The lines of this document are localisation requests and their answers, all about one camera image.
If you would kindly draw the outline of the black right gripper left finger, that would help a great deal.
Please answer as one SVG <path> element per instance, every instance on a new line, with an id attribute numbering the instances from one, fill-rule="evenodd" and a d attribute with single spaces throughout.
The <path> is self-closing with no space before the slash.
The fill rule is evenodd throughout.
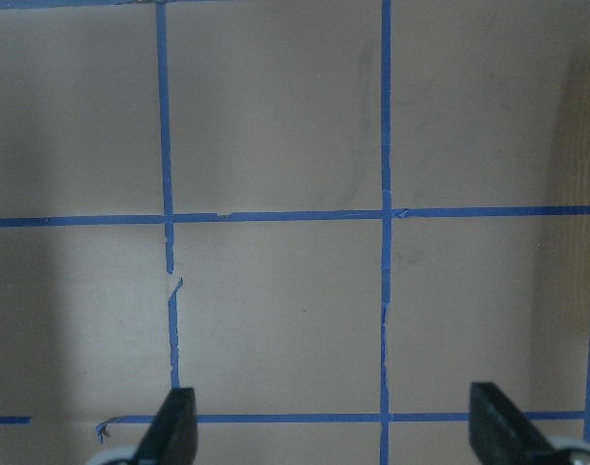
<path id="1" fill-rule="evenodd" d="M 137 464 L 193 464 L 199 443 L 192 387 L 173 388 L 136 450 Z"/>

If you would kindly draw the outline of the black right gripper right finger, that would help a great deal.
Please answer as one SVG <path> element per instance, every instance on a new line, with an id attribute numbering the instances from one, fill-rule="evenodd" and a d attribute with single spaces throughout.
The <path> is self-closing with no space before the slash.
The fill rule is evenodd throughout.
<path id="1" fill-rule="evenodd" d="M 483 465 L 568 464 L 494 383 L 473 382 L 469 394 L 469 444 Z"/>

